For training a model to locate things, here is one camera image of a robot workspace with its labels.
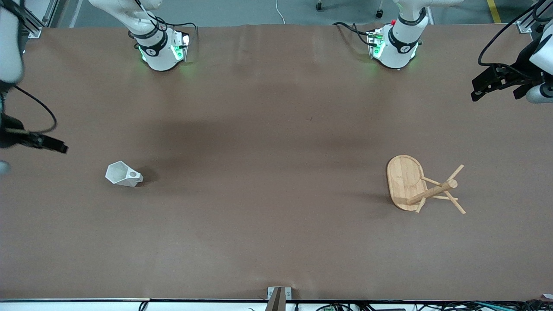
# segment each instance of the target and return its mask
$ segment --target wooden tray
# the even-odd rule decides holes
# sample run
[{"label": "wooden tray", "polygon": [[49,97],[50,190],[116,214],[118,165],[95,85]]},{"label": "wooden tray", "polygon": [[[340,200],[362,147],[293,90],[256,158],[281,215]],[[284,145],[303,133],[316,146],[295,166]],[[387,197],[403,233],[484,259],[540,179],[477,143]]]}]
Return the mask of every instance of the wooden tray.
[{"label": "wooden tray", "polygon": [[407,199],[428,190],[422,180],[424,172],[419,161],[408,155],[399,155],[388,162],[386,168],[390,196],[395,206],[405,211],[416,211],[422,207],[426,199],[413,205],[407,204]]}]

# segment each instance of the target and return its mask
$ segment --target floor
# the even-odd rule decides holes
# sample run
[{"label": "floor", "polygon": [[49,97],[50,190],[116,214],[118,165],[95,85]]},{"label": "floor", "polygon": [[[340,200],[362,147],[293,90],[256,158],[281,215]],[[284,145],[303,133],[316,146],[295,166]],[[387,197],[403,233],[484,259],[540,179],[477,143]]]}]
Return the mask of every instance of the floor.
[{"label": "floor", "polygon": [[[155,12],[170,23],[194,22],[199,27],[226,27],[244,24],[280,24],[276,0],[165,0]],[[287,24],[367,24],[376,20],[378,1],[323,0],[323,10],[315,10],[316,0],[279,0],[278,7]],[[436,24],[506,23],[531,5],[531,0],[465,0],[458,7],[433,8]],[[382,22],[395,19],[398,8],[384,0]],[[60,6],[57,27],[121,27],[107,13],[88,0],[65,0]]]}]

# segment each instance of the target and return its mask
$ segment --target wooden stand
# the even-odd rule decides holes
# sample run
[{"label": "wooden stand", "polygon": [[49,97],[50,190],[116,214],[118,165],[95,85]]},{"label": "wooden stand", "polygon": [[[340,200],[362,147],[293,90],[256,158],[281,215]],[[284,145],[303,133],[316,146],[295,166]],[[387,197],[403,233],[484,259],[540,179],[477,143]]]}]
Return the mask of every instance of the wooden stand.
[{"label": "wooden stand", "polygon": [[[419,213],[427,198],[445,199],[450,200],[462,214],[465,214],[465,210],[457,202],[458,199],[449,193],[449,190],[457,187],[454,178],[463,167],[461,164],[444,183],[439,183],[424,177],[422,166],[415,158],[399,155],[390,160],[386,172],[392,201],[402,210]],[[436,186],[428,189],[426,182]]]}]

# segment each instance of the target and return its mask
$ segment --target wooden peg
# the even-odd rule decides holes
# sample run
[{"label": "wooden peg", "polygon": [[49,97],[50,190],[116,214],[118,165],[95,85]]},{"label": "wooden peg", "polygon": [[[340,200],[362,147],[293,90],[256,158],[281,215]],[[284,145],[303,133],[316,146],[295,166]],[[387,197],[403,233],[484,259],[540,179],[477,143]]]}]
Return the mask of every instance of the wooden peg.
[{"label": "wooden peg", "polygon": [[416,204],[416,203],[420,202],[423,198],[429,198],[431,196],[435,196],[437,194],[440,194],[444,191],[448,191],[448,190],[456,188],[456,187],[457,187],[457,181],[456,180],[454,180],[454,179],[448,180],[448,181],[446,181],[445,183],[443,183],[439,186],[435,186],[432,189],[428,189],[427,191],[422,192],[422,193],[408,199],[407,204],[409,204],[409,205]]},{"label": "wooden peg", "polygon": [[439,182],[437,182],[437,181],[435,181],[435,180],[432,180],[432,179],[430,179],[430,178],[428,178],[428,177],[421,176],[420,179],[422,179],[422,180],[424,180],[424,181],[426,181],[426,182],[429,182],[429,183],[431,183],[431,184],[435,184],[435,185],[437,185],[437,186],[441,186],[441,185],[442,185],[441,183],[439,183]]},{"label": "wooden peg", "polygon": [[463,169],[463,167],[465,167],[463,164],[459,165],[459,167],[455,170],[455,172],[453,172],[453,174],[451,174],[451,176],[449,176],[449,178],[447,178],[447,180],[455,178],[455,176],[459,174],[459,172]]},{"label": "wooden peg", "polygon": [[422,209],[422,204],[419,204],[419,207],[416,208],[415,213],[420,213],[420,209]]},{"label": "wooden peg", "polygon": [[444,193],[447,195],[447,197],[451,200],[451,202],[453,203],[453,205],[455,205],[455,207],[461,212],[461,214],[466,214],[467,212],[465,212],[465,210],[463,210],[463,208],[460,206],[460,204],[455,200],[455,198],[451,195],[451,193],[449,193],[449,191],[444,191]]},{"label": "wooden peg", "polygon": [[432,197],[433,199],[441,199],[441,200],[451,200],[450,198],[446,197],[446,196],[441,196],[441,195],[435,195]]}]

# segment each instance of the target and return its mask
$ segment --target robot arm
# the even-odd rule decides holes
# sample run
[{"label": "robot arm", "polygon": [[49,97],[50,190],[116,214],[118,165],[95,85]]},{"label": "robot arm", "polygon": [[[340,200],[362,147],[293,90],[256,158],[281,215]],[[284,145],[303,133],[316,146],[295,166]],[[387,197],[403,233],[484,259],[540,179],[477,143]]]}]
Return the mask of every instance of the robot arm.
[{"label": "robot arm", "polygon": [[19,48],[20,0],[5,1],[0,7],[0,92],[6,92],[23,78],[23,61]]},{"label": "robot arm", "polygon": [[138,42],[142,59],[158,71],[173,68],[184,61],[189,35],[160,23],[149,11],[156,10],[162,0],[89,0],[90,3],[117,18]]},{"label": "robot arm", "polygon": [[402,68],[415,57],[419,39],[428,25],[426,7],[450,7],[463,0],[393,0],[399,7],[395,24],[369,33],[371,57],[389,68]]},{"label": "robot arm", "polygon": [[472,80],[472,100],[478,101],[495,90],[519,86],[515,99],[526,97],[531,103],[553,102],[553,22],[548,22],[541,36],[534,39],[511,65],[490,64]]},{"label": "robot arm", "polygon": [[0,0],[0,148],[22,144],[66,153],[67,146],[62,141],[26,131],[20,120],[4,113],[6,93],[23,78],[19,47],[23,5],[23,0]]}]

